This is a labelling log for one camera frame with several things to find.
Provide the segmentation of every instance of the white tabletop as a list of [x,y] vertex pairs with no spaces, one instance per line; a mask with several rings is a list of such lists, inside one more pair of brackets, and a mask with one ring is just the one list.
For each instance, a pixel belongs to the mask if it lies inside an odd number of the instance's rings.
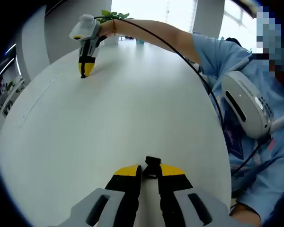
[[[86,79],[78,50],[50,65],[15,101],[0,135],[7,190],[38,227],[60,224],[116,170],[144,168],[147,155],[181,168],[229,208],[226,144],[200,79],[176,54],[135,41],[101,47]],[[156,184],[142,183],[135,226],[164,226]],[[147,211],[150,203],[158,210]]]

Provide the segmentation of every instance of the plant leaf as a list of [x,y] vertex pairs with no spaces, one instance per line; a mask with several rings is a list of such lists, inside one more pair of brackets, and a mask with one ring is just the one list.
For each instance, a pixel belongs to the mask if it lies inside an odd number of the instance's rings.
[[101,19],[97,19],[97,21],[99,21],[99,22],[100,22],[100,24],[102,24],[102,23],[103,23],[102,18],[101,18]]
[[107,22],[107,21],[109,21],[109,20],[110,20],[109,18],[101,18],[101,19],[99,20],[99,22],[100,22],[100,24],[102,24],[102,23]]
[[101,10],[101,12],[102,12],[103,16],[106,16],[106,17],[110,17],[111,16],[111,13],[106,11],[106,10]]

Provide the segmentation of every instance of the vr headset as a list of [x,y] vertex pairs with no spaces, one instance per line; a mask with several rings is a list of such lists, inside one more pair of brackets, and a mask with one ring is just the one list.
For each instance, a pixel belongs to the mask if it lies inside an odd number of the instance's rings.
[[246,135],[259,139],[284,127],[284,116],[274,120],[274,112],[257,87],[239,70],[252,60],[249,56],[222,78],[222,94],[235,112]]

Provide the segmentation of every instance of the white wall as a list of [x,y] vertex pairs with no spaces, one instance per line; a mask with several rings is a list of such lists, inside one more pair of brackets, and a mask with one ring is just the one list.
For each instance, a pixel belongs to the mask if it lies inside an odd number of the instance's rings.
[[50,65],[44,36],[46,6],[42,6],[22,28],[22,50],[31,80]]
[[45,40],[50,63],[79,48],[69,34],[83,14],[101,16],[111,10],[112,0],[67,0],[45,18]]
[[16,34],[16,54],[25,84],[50,65],[44,35],[46,6],[36,11]]
[[193,31],[218,38],[224,15],[224,0],[198,0]]

